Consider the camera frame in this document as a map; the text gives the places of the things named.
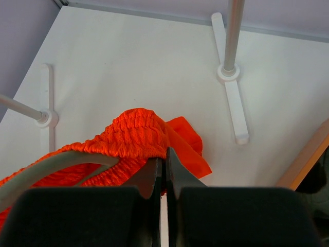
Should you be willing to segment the grey metal hanger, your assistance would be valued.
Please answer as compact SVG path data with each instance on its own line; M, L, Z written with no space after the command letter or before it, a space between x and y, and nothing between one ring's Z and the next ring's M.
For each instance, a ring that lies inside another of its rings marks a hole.
M119 158L103 154L81 153L77 151L63 152L25 168L10 181L1 186L1 211L10 207L18 197L32 185L46 176L67 167L92 163L111 168L119 162Z

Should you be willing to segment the orange shorts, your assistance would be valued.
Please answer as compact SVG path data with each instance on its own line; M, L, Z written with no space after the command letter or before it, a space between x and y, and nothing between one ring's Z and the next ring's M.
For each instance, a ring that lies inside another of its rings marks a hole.
M120 186L140 170L150 158L166 158L167 149L175 150L181 163L198 179L212 170L203 158L203 141L182 116L164 121L152 110L126 110L105 130L82 143L68 144L47 158L67 151L118 157L119 162L95 175L99 164L85 163L52 173L31 188L46 187L113 187Z

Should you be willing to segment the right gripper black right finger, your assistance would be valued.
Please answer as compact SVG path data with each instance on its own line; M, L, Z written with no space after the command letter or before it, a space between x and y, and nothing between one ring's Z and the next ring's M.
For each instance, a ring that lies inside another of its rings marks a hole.
M208 187L167 150L169 246L322 246L298 195L274 187Z

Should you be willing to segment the dark green shorts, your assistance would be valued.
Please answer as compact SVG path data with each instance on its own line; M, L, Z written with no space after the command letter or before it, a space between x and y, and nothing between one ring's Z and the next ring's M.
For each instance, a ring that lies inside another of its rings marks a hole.
M328 246L328 149L320 156L296 192L303 200L324 246Z

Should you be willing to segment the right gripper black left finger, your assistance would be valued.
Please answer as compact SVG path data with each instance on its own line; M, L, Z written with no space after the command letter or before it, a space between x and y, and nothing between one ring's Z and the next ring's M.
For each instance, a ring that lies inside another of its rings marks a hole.
M1 246L160 246L162 160L119 187L39 188L23 193Z

